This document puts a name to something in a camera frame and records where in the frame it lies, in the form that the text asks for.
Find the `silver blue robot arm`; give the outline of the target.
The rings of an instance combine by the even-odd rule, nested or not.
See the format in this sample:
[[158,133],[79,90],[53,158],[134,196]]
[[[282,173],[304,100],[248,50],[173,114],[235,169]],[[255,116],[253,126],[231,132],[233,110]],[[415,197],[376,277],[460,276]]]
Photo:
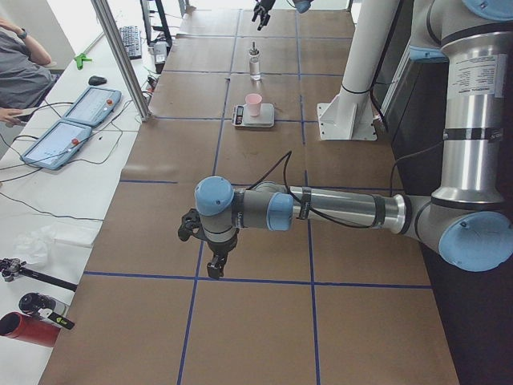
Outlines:
[[442,177],[429,196],[383,197],[259,180],[234,188],[219,176],[195,189],[178,231],[206,241],[208,275],[220,278],[243,228],[289,229],[320,218],[355,229],[388,229],[420,241],[466,271],[494,269],[512,253],[512,224],[496,189],[507,68],[512,59],[509,1],[416,1],[410,58],[449,63]]
[[[252,22],[258,22],[257,29],[261,30],[267,26],[271,18],[270,11],[274,7],[275,0],[260,0],[256,1],[256,5],[253,8]],[[312,1],[310,0],[293,0],[292,7],[299,13],[303,14],[309,10]]]

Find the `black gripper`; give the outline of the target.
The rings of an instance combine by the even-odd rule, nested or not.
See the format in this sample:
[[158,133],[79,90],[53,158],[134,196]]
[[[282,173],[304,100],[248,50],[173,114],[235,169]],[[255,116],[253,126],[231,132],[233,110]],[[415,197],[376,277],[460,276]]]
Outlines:
[[257,0],[256,6],[253,9],[252,21],[256,22],[259,19],[257,29],[262,30],[270,19],[269,11],[273,8],[276,0]]
[[203,227],[203,230],[208,247],[214,253],[212,260],[207,264],[207,273],[210,278],[219,280],[224,276],[227,253],[236,248],[239,229],[230,227],[220,233],[214,233],[206,227]]

